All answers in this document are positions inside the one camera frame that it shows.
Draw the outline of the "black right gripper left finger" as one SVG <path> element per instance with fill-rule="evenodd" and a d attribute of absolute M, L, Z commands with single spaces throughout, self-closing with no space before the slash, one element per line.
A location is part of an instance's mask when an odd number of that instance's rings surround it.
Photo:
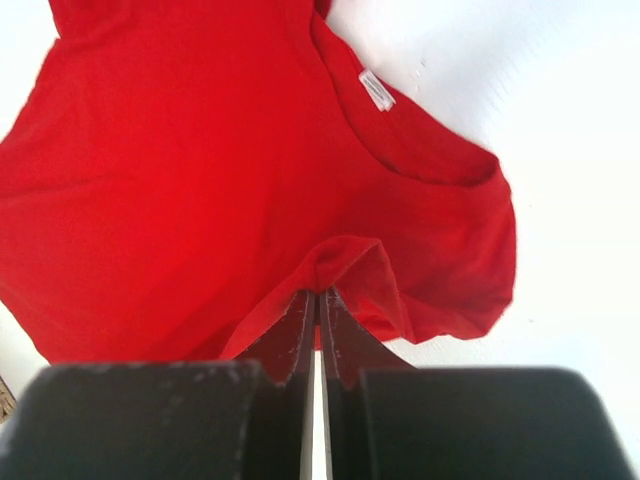
<path fill-rule="evenodd" d="M 307 479 L 316 298 L 236 359 L 51 366 L 1 436 L 5 479 Z"/>

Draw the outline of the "red t shirt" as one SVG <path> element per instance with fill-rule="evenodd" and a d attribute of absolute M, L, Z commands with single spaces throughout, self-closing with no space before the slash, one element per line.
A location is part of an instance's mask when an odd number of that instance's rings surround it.
<path fill-rule="evenodd" d="M 1 144 L 1 299 L 52 363 L 231 358 L 301 290 L 382 341 L 511 303 L 498 159 L 365 76 L 325 1 L 54 1 Z"/>

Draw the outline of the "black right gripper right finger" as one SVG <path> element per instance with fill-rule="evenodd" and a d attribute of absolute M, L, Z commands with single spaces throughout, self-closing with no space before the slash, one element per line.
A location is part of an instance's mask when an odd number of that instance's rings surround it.
<path fill-rule="evenodd" d="M 417 368 L 318 300 L 336 479 L 630 479 L 595 391 L 558 368 Z"/>

